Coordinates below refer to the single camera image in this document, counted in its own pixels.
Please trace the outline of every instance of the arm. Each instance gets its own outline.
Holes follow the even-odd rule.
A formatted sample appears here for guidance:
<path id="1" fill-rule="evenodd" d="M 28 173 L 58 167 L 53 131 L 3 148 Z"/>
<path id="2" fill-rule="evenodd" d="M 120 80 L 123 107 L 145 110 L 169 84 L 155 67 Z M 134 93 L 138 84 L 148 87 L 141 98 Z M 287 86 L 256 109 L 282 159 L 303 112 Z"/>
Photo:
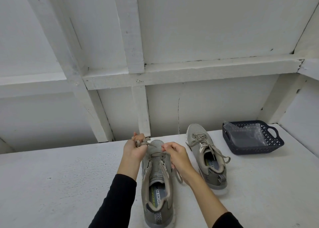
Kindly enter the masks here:
<path id="1" fill-rule="evenodd" d="M 135 199 L 136 178 L 147 150 L 146 145 L 137 148 L 134 141 L 144 138 L 144 134 L 137 135 L 134 132 L 132 139 L 124 145 L 117 174 L 89 228 L 128 227 Z"/>
<path id="2" fill-rule="evenodd" d="M 162 146 L 162 150 L 171 155 L 172 167 L 177 168 L 192 189 L 208 227 L 242 228 L 238 220 L 227 211 L 204 179 L 193 168 L 185 147 L 175 142 L 169 142 Z"/>

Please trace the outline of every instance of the gray sneaker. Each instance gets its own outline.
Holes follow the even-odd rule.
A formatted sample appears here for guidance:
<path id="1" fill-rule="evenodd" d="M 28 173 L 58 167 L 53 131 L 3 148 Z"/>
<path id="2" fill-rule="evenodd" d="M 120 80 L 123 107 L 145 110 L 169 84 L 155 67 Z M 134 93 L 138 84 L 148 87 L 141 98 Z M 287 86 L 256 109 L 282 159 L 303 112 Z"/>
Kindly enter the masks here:
<path id="1" fill-rule="evenodd" d="M 226 163 L 229 163 L 230 157 L 221 154 L 201 125 L 189 125 L 186 135 L 188 141 L 186 144 L 193 151 L 199 172 L 207 185 L 212 189 L 226 188 Z"/>
<path id="2" fill-rule="evenodd" d="M 170 155 L 161 151 L 162 144 L 160 140 L 149 143 L 142 160 L 142 203 L 145 226 L 150 228 L 175 226 L 173 170 Z"/>

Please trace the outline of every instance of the left hand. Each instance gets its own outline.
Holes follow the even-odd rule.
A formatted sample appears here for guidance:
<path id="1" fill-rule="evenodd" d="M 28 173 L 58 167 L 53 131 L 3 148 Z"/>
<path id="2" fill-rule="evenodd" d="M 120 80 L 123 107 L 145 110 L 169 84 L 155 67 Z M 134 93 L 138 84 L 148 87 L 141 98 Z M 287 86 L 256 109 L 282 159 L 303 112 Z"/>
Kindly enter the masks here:
<path id="1" fill-rule="evenodd" d="M 143 133 L 137 135 L 137 133 L 134 132 L 132 139 L 126 142 L 123 148 L 122 160 L 117 171 L 118 174 L 124 174 L 136 181 L 140 163 L 146 154 L 148 146 L 142 145 L 136 147 L 135 141 L 139 140 L 142 142 L 144 138 Z"/>

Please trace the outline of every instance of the plastic basket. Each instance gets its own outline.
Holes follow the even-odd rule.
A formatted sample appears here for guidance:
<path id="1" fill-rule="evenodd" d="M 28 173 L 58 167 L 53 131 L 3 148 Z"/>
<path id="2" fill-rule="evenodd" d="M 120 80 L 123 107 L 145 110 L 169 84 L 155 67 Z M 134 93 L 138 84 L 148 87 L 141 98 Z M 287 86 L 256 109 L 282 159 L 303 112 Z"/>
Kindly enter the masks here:
<path id="1" fill-rule="evenodd" d="M 260 147 L 237 147 L 231 140 L 229 133 L 224 128 L 223 124 L 223 138 L 225 139 L 229 149 L 233 154 L 236 155 L 244 155 L 244 154 L 259 154 L 259 153 L 269 153 L 272 152 L 279 147 L 283 146 L 285 142 L 280 138 L 279 133 L 276 128 L 267 125 L 263 121 L 234 121 L 232 124 L 238 127 L 244 127 L 249 124 L 259 123 L 261 125 L 261 130 L 264 135 L 264 138 L 268 144 L 268 146 L 260 146 Z M 268 129 L 273 129 L 276 132 L 276 137 L 268 131 Z"/>

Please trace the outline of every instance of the loose shoelace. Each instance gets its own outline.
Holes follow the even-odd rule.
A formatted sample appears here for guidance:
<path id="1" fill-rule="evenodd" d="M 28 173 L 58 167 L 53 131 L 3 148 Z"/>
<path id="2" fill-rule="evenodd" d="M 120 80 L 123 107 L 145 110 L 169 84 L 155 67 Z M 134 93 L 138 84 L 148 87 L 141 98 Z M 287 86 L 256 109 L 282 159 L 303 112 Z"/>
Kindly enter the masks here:
<path id="1" fill-rule="evenodd" d="M 212 154 L 216 153 L 217 155 L 221 156 L 222 158 L 228 158 L 228 161 L 225 163 L 229 163 L 230 157 L 226 157 L 223 154 L 221 154 L 221 151 L 217 149 L 214 145 L 208 144 L 207 143 L 207 136 L 203 133 L 193 133 L 192 137 L 195 139 L 194 141 L 191 142 L 191 144 L 186 143 L 186 145 L 191 149 L 193 146 L 197 144 L 201 144 L 204 149 L 208 147 Z"/>
<path id="2" fill-rule="evenodd" d="M 142 146 L 142 145 L 148 145 L 149 146 L 150 143 L 148 143 L 147 141 L 150 141 L 150 140 L 151 139 L 149 137 L 146 137 L 146 138 L 143 139 L 142 142 L 140 142 L 139 140 L 136 140 L 135 144 L 136 144 L 137 147 Z M 174 176 L 176 177 L 177 181 L 180 184 L 182 184 L 183 183 L 183 178 L 180 175 L 180 173 L 178 172 L 178 170 L 176 168 L 173 168 L 173 172 L 174 172 Z"/>

